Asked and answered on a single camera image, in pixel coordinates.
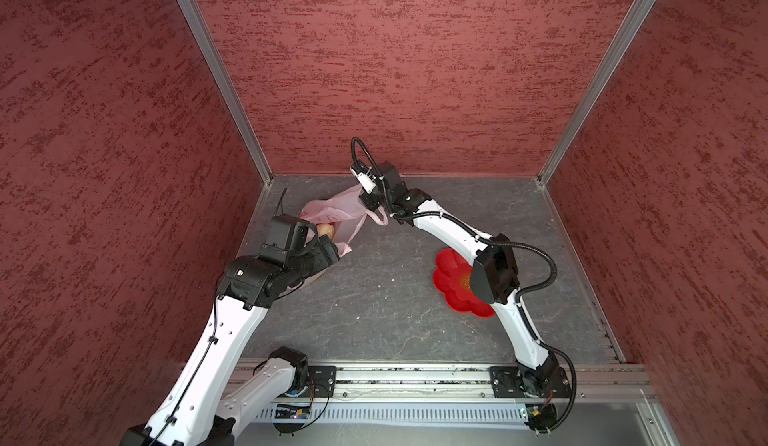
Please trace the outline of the red flower-shaped bowl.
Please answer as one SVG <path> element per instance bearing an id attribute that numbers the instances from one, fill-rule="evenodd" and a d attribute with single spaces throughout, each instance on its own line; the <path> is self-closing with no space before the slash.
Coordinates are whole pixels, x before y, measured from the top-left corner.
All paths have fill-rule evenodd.
<path id="1" fill-rule="evenodd" d="M 433 285 L 443 295 L 451 310 L 483 319 L 495 316 L 492 307 L 472 293 L 472 268 L 462 256 L 452 249 L 444 249 L 438 253 L 435 264 Z"/>

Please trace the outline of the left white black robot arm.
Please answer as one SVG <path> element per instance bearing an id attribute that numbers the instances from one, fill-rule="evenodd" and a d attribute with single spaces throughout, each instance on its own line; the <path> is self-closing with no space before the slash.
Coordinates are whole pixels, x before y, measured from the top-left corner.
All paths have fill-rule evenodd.
<path id="1" fill-rule="evenodd" d="M 232 445 L 257 415 L 287 393 L 313 388 L 305 354 L 280 347 L 226 394 L 240 357 L 273 304 L 342 257 L 332 239 L 298 217 L 272 218 L 258 254 L 240 256 L 219 280 L 205 329 L 166 399 L 129 428 L 123 445 Z"/>

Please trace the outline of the pink plastic bag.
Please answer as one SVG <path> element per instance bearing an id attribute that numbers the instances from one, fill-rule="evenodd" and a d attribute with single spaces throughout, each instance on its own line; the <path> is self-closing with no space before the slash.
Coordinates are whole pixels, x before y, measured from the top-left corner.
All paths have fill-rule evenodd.
<path id="1" fill-rule="evenodd" d="M 320 235 L 324 235 L 323 225 L 333 227 L 329 236 L 343 257 L 352 250 L 351 242 L 370 219 L 378 226 L 387 226 L 389 221 L 384 210 L 378 207 L 374 211 L 363 205 L 360 196 L 363 188 L 353 186 L 327 200 L 313 200 L 301 210 L 300 218 L 314 224 Z"/>

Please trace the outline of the beige fake fruit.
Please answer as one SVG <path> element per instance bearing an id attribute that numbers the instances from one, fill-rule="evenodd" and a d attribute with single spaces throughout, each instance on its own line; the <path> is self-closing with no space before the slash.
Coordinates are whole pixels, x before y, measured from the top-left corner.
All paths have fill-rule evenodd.
<path id="1" fill-rule="evenodd" d="M 335 237 L 335 227 L 331 223 L 322 223 L 316 226 L 317 234 L 319 237 L 326 236 L 329 240 Z"/>

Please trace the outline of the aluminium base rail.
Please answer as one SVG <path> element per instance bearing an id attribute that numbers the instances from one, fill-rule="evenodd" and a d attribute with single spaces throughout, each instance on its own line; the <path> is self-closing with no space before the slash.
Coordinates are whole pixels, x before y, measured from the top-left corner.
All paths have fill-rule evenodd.
<path id="1" fill-rule="evenodd" d="M 571 386 L 579 404 L 658 400 L 645 368 L 636 364 L 577 365 L 576 381 L 564 372 L 538 395 L 523 392 L 510 366 L 329 361 L 310 366 L 329 369 L 334 375 L 329 380 L 333 385 L 331 398 L 338 402 L 543 403 L 550 399 L 563 404 Z"/>

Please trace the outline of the right aluminium corner post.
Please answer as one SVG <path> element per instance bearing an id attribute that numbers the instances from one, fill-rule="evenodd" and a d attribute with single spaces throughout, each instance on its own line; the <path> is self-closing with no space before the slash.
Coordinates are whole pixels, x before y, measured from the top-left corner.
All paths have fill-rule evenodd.
<path id="1" fill-rule="evenodd" d="M 633 0 L 554 150 L 538 175 L 546 189 L 658 0 Z"/>

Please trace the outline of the aluminium corner post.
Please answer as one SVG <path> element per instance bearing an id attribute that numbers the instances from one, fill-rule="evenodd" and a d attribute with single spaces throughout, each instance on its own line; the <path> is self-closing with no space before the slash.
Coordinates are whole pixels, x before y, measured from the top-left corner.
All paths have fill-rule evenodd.
<path id="1" fill-rule="evenodd" d="M 206 25 L 202 11 L 196 0 L 176 0 L 193 38 L 202 53 L 216 86 L 229 110 L 241 138 L 255 164 L 261 180 L 270 186 L 274 174 L 268 164 L 265 153 L 257 139 L 245 108 L 237 94 L 214 39 Z"/>
<path id="2" fill-rule="evenodd" d="M 658 0 L 633 0 L 554 150 L 538 175 L 546 189 Z"/>

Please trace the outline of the left aluminium corner post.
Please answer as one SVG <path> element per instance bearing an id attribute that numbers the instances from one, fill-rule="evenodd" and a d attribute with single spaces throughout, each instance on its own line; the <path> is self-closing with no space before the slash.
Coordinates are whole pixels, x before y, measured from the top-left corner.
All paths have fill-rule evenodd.
<path id="1" fill-rule="evenodd" d="M 176 0 L 193 38 L 202 53 L 216 86 L 229 110 L 241 138 L 255 164 L 261 180 L 270 186 L 274 174 L 268 164 L 265 153 L 257 139 L 245 108 L 237 94 L 214 39 L 206 25 L 202 11 L 196 0 Z"/>

